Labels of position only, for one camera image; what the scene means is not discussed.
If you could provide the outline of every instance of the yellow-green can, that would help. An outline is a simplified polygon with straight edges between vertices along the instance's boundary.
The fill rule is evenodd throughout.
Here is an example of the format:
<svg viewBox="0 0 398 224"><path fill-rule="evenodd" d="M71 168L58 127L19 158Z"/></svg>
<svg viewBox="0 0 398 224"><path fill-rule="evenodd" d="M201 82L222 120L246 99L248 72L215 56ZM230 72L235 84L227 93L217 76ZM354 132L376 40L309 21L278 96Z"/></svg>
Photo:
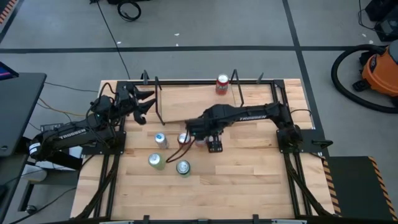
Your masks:
<svg viewBox="0 0 398 224"><path fill-rule="evenodd" d="M151 154L148 158L148 163L151 167L157 170L163 170L166 165L166 162L162 158L162 155L159 153Z"/></svg>

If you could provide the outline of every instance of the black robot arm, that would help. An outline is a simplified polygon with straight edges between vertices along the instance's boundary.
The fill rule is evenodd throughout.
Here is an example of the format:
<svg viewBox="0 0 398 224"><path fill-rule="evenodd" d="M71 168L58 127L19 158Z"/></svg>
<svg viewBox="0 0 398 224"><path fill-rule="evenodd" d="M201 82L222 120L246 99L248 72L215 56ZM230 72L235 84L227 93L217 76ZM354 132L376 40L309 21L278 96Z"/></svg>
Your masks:
<svg viewBox="0 0 398 224"><path fill-rule="evenodd" d="M223 150L220 135L227 126L238 121L270 119L278 127L282 144L296 146L302 141L300 128L294 125L288 108L281 103L259 106L233 107L231 105L214 105L203 112L199 118L185 121L187 130L195 139L208 138L209 152Z"/></svg>
<svg viewBox="0 0 398 224"><path fill-rule="evenodd" d="M137 123L146 123L143 115L155 103L155 99L143 103L139 103L139 100L144 100L152 94L154 94L153 91L139 91L132 83L127 83L124 88L117 90L115 99L101 95L91 102L86 119L36 135L30 142L29 154L38 161L50 161L78 169L79 167L71 167L70 164L81 164L77 161L80 159L65 154L61 150L93 143L100 143L108 148L115 146L118 143L115 127L123 117L133 113Z"/></svg>

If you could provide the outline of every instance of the yellow and black stripes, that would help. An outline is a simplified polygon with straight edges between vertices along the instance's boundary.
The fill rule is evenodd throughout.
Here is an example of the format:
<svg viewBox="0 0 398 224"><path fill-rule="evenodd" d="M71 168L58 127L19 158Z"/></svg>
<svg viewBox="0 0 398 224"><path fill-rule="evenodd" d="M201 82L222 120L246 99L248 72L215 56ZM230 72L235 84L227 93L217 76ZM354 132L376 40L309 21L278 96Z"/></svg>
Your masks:
<svg viewBox="0 0 398 224"><path fill-rule="evenodd" d="M7 6L4 8L3 12L0 14L0 24L2 24L6 20L6 17L11 13L11 10L15 6L16 3L17 3L17 0L10 0L7 3Z"/></svg>
<svg viewBox="0 0 398 224"><path fill-rule="evenodd" d="M341 216L341 210L340 210L340 206L338 205L335 185L333 184L333 179L331 178L331 175L330 175L328 161L326 161L325 158L323 158L322 161L323 161L323 171L325 172L326 181L328 183L329 193L330 193L330 197L331 197L331 202L333 204L333 208L335 210L336 215Z"/></svg>
<svg viewBox="0 0 398 224"><path fill-rule="evenodd" d="M384 185L384 181L383 181L383 179L381 177L381 173L380 173L379 168L378 168L378 166L376 164L376 160L373 157L371 157L371 156L369 156L369 159L371 160L372 165L374 167L374 172L376 173L377 179L379 180L380 188L383 191L384 198L386 198L386 203L387 203L387 205L389 207L389 211L391 213L392 219L394 221L398 221L397 214L396 214L396 212L394 210L394 207L392 206L392 202L391 202L390 196L388 196L387 189L386 189L386 186Z"/></svg>

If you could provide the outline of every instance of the soda can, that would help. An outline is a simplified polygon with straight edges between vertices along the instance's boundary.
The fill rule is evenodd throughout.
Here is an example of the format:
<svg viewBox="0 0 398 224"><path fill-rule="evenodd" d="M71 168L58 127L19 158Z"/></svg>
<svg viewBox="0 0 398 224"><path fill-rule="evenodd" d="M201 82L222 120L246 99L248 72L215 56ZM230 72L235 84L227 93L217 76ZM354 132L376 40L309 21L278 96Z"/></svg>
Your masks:
<svg viewBox="0 0 398 224"><path fill-rule="evenodd" d="M189 175L191 174L191 165L188 161L179 161L176 168L178 174L180 174L182 177L189 177Z"/></svg>
<svg viewBox="0 0 398 224"><path fill-rule="evenodd" d="M161 149L168 149L169 148L169 142L167 141L166 135L163 133L157 133L155 135L155 142Z"/></svg>
<svg viewBox="0 0 398 224"><path fill-rule="evenodd" d="M148 158L148 163L151 167L157 170L163 170L166 166L166 162L163 160L162 155L159 153L153 153Z"/></svg>
<svg viewBox="0 0 398 224"><path fill-rule="evenodd" d="M187 134L187 133L181 133L178 135L177 141L178 141L178 145L180 145L180 147L185 146L185 145L189 144L189 142L191 141L191 136L189 136L189 134Z"/></svg>
<svg viewBox="0 0 398 224"><path fill-rule="evenodd" d="M197 147L205 147L207 145L207 137L204 138L203 140L195 140L195 145Z"/></svg>
<svg viewBox="0 0 398 224"><path fill-rule="evenodd" d="M219 95L225 95L228 90L228 83L229 78L227 75L219 75L216 82L216 93Z"/></svg>

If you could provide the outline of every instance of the gray floor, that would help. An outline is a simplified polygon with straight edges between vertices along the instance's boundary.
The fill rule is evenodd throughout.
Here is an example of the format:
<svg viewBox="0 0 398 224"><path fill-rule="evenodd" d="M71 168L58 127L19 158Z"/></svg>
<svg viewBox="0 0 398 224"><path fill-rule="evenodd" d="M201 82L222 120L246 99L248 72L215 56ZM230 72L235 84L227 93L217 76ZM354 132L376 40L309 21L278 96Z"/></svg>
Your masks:
<svg viewBox="0 0 398 224"><path fill-rule="evenodd" d="M288 0L301 46L350 46L382 44L376 34L358 25L357 0ZM369 1L362 1L365 6ZM115 6L101 1L101 7L120 47L175 47L219 45L293 46L284 5L280 0L151 0L140 2L142 17L133 23L123 21ZM371 24L367 16L364 23ZM88 0L25 0L13 20L0 49L52 49L114 47L98 7ZM325 135L335 143L332 156L374 156L378 161L393 202L398 203L398 168L395 159L398 120L395 115L362 108L336 92L330 69L339 51L303 52L313 94ZM123 52L131 78L143 69L150 77L214 78L238 69L241 78L301 78L294 50L227 50ZM352 56L340 69L347 86L357 77L359 65ZM44 72L47 81L76 88L97 90L100 80L126 79L117 53L0 54L0 60L18 72ZM81 93L45 85L41 96L61 110L82 114L95 93ZM384 98L366 93L366 98ZM36 107L30 122L67 122L64 114ZM37 131L27 128L25 135ZM25 182L19 184L9 223L15 214ZM38 207L60 195L66 187L38 187L30 203ZM66 220L73 193L23 223Z"/></svg>

